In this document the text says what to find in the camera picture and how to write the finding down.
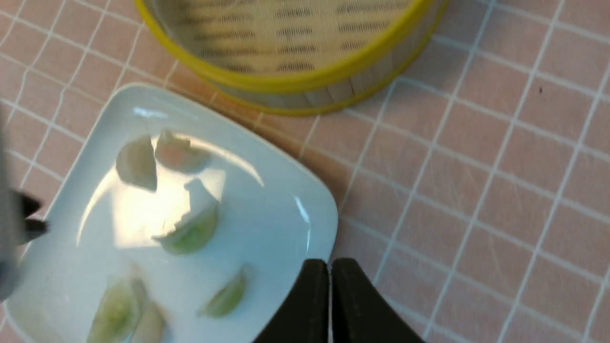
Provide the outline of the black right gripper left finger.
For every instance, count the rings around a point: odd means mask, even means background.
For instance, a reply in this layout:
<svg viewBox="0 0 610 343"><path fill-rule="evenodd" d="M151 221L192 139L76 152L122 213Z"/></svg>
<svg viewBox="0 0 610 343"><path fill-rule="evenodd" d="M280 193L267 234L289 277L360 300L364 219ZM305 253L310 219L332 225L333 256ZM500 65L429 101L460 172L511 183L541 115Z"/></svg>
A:
<svg viewBox="0 0 610 343"><path fill-rule="evenodd" d="M255 343L326 343L329 271L322 259L307 259L287 297Z"/></svg>

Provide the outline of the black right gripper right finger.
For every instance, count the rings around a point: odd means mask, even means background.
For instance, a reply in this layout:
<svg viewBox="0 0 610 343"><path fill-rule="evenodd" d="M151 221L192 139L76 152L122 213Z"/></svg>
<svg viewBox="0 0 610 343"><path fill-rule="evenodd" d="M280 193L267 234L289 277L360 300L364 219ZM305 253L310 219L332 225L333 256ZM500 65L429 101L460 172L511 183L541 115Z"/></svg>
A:
<svg viewBox="0 0 610 343"><path fill-rule="evenodd" d="M423 342L384 300L355 259L336 259L331 277L333 342Z"/></svg>

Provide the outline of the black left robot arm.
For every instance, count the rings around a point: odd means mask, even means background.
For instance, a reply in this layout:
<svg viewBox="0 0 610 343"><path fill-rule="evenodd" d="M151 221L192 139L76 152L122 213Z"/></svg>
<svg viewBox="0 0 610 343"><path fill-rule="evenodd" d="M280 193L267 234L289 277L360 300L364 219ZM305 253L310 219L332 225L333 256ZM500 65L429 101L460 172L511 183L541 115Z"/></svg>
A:
<svg viewBox="0 0 610 343"><path fill-rule="evenodd" d="M42 203L10 185L10 166L4 137L0 139L0 301L18 286L18 247L48 232L44 220L31 219Z"/></svg>

